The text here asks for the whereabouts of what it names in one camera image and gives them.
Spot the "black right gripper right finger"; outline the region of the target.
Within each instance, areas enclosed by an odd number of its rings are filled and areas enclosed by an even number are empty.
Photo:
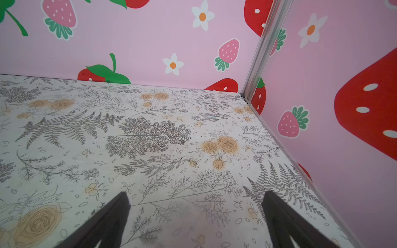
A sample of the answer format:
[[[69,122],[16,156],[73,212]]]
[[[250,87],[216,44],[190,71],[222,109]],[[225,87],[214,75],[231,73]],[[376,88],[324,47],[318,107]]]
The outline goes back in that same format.
[[[335,248],[336,245],[307,222],[276,193],[264,195],[262,208],[274,248]]]

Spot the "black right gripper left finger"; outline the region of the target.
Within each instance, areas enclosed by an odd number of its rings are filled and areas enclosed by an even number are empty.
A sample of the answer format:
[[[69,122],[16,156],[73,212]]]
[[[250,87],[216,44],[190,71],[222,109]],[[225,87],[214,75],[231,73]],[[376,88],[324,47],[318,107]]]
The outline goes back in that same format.
[[[119,248],[130,208],[127,194],[119,193],[57,247]]]

